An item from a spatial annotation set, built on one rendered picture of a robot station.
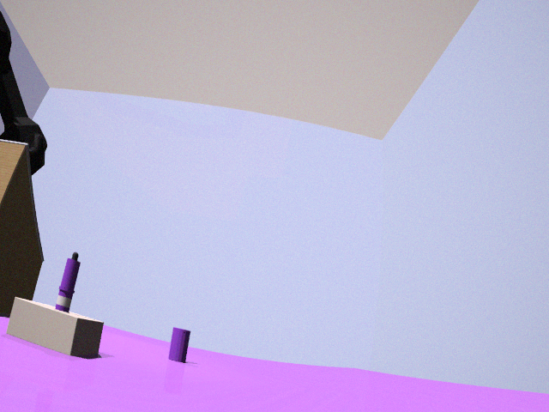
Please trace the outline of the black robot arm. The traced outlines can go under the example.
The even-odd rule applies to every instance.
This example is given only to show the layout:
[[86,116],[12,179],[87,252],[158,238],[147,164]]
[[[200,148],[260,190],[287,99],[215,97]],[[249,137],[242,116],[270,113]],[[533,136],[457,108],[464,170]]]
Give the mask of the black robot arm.
[[11,43],[9,27],[0,11],[0,114],[4,123],[0,139],[29,143],[33,175],[45,164],[47,141],[39,125],[28,117],[21,99],[9,61]]

